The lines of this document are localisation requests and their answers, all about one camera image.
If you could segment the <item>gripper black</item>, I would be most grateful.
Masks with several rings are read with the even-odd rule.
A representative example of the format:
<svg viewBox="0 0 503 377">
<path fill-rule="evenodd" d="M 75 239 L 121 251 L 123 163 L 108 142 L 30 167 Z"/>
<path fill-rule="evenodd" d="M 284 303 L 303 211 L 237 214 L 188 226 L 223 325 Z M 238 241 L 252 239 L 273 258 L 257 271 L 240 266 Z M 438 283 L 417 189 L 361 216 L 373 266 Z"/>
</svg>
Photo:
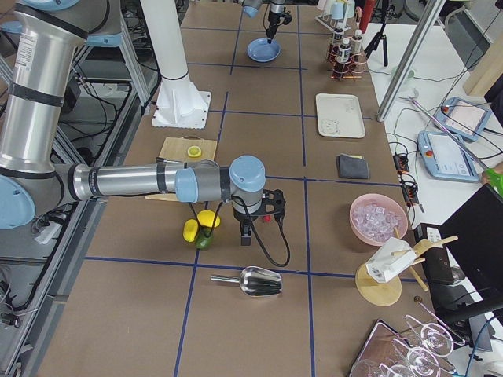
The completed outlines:
<svg viewBox="0 0 503 377">
<path fill-rule="evenodd" d="M 255 220 L 262 217 L 263 205 L 255 204 L 246 206 L 244 204 L 233 203 L 233 216 L 239 222 L 240 229 L 240 245 L 250 246 L 252 236 L 256 236 Z"/>
<path fill-rule="evenodd" d="M 270 44 L 273 41 L 271 35 L 276 35 L 277 29 L 281 26 L 283 20 L 282 12 L 275 13 L 272 11 L 268 12 L 268 25 L 266 28 L 267 42 Z"/>
</svg>

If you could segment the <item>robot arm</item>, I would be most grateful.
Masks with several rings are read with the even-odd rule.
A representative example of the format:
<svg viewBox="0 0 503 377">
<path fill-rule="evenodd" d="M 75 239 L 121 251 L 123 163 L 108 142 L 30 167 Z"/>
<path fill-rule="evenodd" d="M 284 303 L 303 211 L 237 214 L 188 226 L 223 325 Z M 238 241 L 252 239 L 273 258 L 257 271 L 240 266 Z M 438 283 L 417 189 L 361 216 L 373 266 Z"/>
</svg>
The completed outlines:
<svg viewBox="0 0 503 377">
<path fill-rule="evenodd" d="M 255 17 L 263 1 L 260 0 L 236 0 L 233 3 L 237 3 L 242 7 L 242 12 L 250 18 Z M 264 27 L 266 30 L 266 37 L 268 43 L 274 40 L 277 34 L 277 29 L 280 27 L 282 19 L 287 19 L 285 16 L 285 2 L 281 0 L 273 0 L 268 2 L 269 10 L 266 12 L 268 24 Z"/>
<path fill-rule="evenodd" d="M 89 167 L 50 159 L 75 51 L 90 37 L 121 39 L 117 1 L 18 1 L 22 25 L 1 132 L 1 227 L 14 229 L 39 215 L 104 196 L 173 193 L 182 203 L 232 203 L 239 221 L 263 214 L 263 163 L 236 158 L 144 166 Z"/>
</svg>

